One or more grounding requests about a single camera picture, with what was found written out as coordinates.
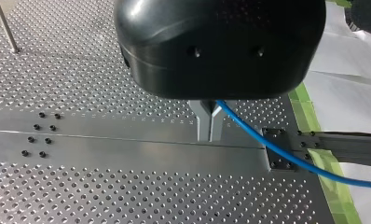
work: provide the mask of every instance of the screw hole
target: screw hole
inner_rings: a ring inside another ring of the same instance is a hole
[[[199,58],[199,57],[200,57],[200,54],[201,54],[201,49],[199,49],[199,48],[196,47],[196,46],[190,46],[190,47],[188,47],[188,49],[186,50],[186,54],[187,54],[188,56],[191,56],[191,57]]]

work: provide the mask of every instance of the black screw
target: black screw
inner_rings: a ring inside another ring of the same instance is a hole
[[[305,160],[310,160],[310,159],[311,159],[310,154],[309,154],[309,153],[305,154],[304,159],[305,159]]]
[[[291,162],[287,162],[287,164],[285,164],[285,168],[291,169],[293,168],[293,164]]]
[[[45,158],[45,157],[47,156],[46,152],[44,152],[44,151],[39,152],[38,155],[39,155],[41,158]]]
[[[22,156],[27,157],[29,155],[29,152],[27,150],[23,150],[21,154]]]

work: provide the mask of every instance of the white surface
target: white surface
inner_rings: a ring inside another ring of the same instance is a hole
[[[346,177],[371,181],[371,166],[341,162]],[[354,206],[363,224],[371,224],[371,189],[349,186]]]
[[[371,35],[352,33],[327,3],[322,41],[304,82],[325,132],[371,133]]]

